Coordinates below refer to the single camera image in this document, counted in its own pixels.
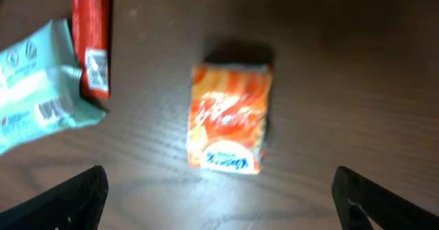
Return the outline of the orange white small packet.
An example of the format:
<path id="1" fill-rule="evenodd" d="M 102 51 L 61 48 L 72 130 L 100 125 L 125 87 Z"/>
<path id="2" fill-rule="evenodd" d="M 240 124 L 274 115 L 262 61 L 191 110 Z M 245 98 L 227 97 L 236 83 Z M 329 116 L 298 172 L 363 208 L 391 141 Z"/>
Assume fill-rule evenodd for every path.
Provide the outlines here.
<path id="1" fill-rule="evenodd" d="M 186 144 L 191 167 L 260 173 L 272 81 L 269 64 L 193 67 Z"/>

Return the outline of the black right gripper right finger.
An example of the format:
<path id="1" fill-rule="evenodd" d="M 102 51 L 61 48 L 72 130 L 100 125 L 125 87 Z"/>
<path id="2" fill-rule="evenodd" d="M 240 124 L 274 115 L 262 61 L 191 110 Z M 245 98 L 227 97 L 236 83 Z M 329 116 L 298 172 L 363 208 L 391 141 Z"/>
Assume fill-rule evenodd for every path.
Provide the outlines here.
<path id="1" fill-rule="evenodd" d="M 333 178 L 332 197 L 343 230 L 438 228 L 438 216 L 405 200 L 366 177 L 340 166 Z"/>

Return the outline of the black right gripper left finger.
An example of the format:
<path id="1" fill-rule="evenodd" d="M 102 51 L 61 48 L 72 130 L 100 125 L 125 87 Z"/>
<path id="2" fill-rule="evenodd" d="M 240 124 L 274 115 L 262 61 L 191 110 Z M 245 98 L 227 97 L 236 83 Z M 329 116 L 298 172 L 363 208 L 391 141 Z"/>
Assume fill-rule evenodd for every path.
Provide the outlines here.
<path id="1" fill-rule="evenodd" d="M 100 165 L 1 212 L 2 229 L 98 228 L 106 198 L 108 179 Z"/>

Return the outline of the red stick sachet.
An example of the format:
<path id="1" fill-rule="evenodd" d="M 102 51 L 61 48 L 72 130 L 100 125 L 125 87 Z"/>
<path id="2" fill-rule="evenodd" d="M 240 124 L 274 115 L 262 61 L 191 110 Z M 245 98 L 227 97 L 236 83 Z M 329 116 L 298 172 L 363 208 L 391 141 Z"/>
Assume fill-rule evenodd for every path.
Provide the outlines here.
<path id="1" fill-rule="evenodd" d="M 75 55 L 80 68 L 83 95 L 110 97 L 111 0 L 72 0 L 72 35 Z"/>

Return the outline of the teal white wipes packet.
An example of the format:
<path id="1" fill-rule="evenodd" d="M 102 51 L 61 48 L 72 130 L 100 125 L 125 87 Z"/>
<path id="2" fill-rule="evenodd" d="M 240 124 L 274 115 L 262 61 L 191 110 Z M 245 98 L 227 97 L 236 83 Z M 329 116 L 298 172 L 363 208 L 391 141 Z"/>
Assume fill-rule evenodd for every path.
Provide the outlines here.
<path id="1" fill-rule="evenodd" d="M 80 95 L 83 70 L 68 22 L 51 20 L 1 51 L 1 153 L 60 131 L 98 124 L 105 111 Z"/>

